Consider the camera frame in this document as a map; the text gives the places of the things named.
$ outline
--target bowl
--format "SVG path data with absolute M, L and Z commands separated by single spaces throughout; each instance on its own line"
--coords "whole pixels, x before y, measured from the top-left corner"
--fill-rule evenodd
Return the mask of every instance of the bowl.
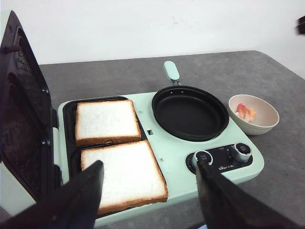
M 240 103 L 247 108 L 254 108 L 256 111 L 256 116 L 252 122 L 246 122 L 235 114 Z M 280 121 L 280 116 L 272 105 L 263 99 L 248 94 L 237 94 L 231 97 L 228 103 L 228 112 L 230 117 L 247 135 L 265 134 Z

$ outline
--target small hole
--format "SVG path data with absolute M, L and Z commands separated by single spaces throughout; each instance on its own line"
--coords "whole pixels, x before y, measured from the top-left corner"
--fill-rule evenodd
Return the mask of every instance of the small hole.
M 153 135 L 153 131 L 152 131 L 152 130 L 147 130 L 147 133 L 148 133 L 149 135 Z

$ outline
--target frying pan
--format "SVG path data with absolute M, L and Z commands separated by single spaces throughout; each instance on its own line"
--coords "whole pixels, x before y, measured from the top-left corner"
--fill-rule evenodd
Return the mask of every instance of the frying pan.
M 168 133 L 188 141 L 202 142 L 218 136 L 229 123 L 223 103 L 204 90 L 180 85 L 173 62 L 166 61 L 164 68 L 173 85 L 161 89 L 152 99 L 158 124 Z

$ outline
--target white bread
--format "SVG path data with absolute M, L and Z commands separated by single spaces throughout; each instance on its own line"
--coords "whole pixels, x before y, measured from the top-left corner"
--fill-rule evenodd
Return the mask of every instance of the white bread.
M 75 139 L 76 146 L 140 141 L 132 100 L 78 103 Z
M 104 164 L 98 214 L 166 202 L 168 190 L 147 140 L 81 152 L 81 169 L 96 160 Z

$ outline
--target timer knob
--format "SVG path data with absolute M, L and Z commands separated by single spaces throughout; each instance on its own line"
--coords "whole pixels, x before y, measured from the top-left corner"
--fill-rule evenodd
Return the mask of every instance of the timer knob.
M 196 169 L 198 159 L 206 161 L 209 165 L 213 163 L 212 155 L 206 150 L 200 150 L 194 153 L 191 163 L 192 167 Z
M 234 144 L 230 149 L 230 155 L 236 161 L 247 162 L 252 154 L 251 148 L 242 142 Z

